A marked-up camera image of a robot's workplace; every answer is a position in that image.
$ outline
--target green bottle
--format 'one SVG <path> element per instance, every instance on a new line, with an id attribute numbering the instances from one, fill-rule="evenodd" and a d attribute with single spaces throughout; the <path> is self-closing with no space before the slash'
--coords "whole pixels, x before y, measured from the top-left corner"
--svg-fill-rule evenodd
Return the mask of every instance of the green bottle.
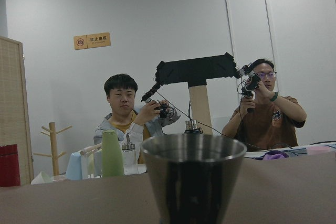
<path id="1" fill-rule="evenodd" d="M 116 131 L 103 131 L 101 149 L 103 177 L 124 175 L 122 153 Z"/>

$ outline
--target green watch strap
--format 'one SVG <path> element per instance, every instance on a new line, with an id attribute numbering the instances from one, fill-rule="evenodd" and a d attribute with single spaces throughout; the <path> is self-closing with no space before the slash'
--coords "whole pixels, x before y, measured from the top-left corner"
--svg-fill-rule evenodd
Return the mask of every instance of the green watch strap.
<path id="1" fill-rule="evenodd" d="M 269 99 L 271 102 L 274 102 L 278 98 L 278 92 L 274 92 L 274 96 Z"/>

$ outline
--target yellow shirt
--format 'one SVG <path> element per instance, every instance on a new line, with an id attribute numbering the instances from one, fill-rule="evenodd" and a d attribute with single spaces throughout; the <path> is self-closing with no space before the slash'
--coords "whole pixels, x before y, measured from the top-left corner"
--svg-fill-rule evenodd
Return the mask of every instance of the yellow shirt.
<path id="1" fill-rule="evenodd" d="M 136 118 L 136 113 L 132 110 L 132 119 L 131 119 L 131 122 L 126 124 L 126 125 L 115 125 L 113 123 L 112 126 L 116 127 L 118 130 L 122 131 L 123 133 L 126 132 L 127 129 L 129 129 L 129 127 L 131 126 L 131 123 L 135 120 Z M 145 140 L 147 138 L 149 138 L 151 135 L 149 134 L 149 131 L 146 127 L 146 125 L 144 126 L 143 128 L 143 136 L 142 136 L 142 140 Z M 140 152 L 140 155 L 139 155 L 139 158 L 138 158 L 138 164 L 144 164 L 145 161 L 144 161 L 144 158 L 142 156 L 142 153 Z"/>

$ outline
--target black hair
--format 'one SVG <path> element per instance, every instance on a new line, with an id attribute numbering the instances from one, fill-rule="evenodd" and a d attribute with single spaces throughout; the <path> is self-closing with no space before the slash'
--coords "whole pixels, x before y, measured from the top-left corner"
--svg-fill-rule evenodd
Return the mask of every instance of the black hair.
<path id="1" fill-rule="evenodd" d="M 270 60 L 266 60 L 266 59 L 257 59 L 249 67 L 250 67 L 250 69 L 254 69 L 256 66 L 258 66 L 260 64 L 263 64 L 263 63 L 269 64 L 273 68 L 273 71 L 274 71 L 274 64 L 273 64 L 273 62 L 270 61 Z"/>
<path id="2" fill-rule="evenodd" d="M 128 74 L 120 73 L 115 76 L 111 76 L 104 84 L 104 90 L 107 97 L 110 97 L 110 90 L 115 88 L 121 89 L 134 89 L 138 90 L 138 85 L 135 80 Z"/>

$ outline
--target eyeglasses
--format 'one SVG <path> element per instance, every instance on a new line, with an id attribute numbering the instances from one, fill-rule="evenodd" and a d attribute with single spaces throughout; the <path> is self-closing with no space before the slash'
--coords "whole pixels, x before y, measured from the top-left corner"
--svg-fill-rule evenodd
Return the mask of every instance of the eyeglasses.
<path id="1" fill-rule="evenodd" d="M 259 76 L 259 78 L 261 79 L 264 79 L 266 76 L 269 78 L 269 79 L 273 79 L 275 78 L 277 75 L 276 72 L 270 72 L 270 73 L 264 73 L 264 72 L 260 72 L 260 73 L 257 73 L 257 76 Z"/>

